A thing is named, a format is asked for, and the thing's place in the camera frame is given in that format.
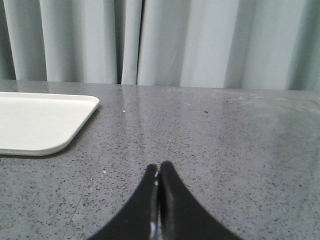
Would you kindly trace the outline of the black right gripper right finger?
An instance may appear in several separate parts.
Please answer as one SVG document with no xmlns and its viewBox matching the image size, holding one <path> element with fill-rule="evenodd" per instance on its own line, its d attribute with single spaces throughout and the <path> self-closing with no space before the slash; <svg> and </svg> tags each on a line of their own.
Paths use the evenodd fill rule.
<svg viewBox="0 0 320 240">
<path fill-rule="evenodd" d="M 196 200 L 174 165 L 164 161 L 159 171 L 159 203 L 165 240 L 239 240 Z"/>
</svg>

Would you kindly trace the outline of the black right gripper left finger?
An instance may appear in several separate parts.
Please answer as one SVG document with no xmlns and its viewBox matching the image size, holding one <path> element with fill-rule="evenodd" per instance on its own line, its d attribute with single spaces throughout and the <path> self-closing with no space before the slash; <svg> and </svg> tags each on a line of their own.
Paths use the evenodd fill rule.
<svg viewBox="0 0 320 240">
<path fill-rule="evenodd" d="M 157 166 L 149 164 L 136 190 L 122 209 L 91 240 L 156 240 L 158 238 Z"/>
</svg>

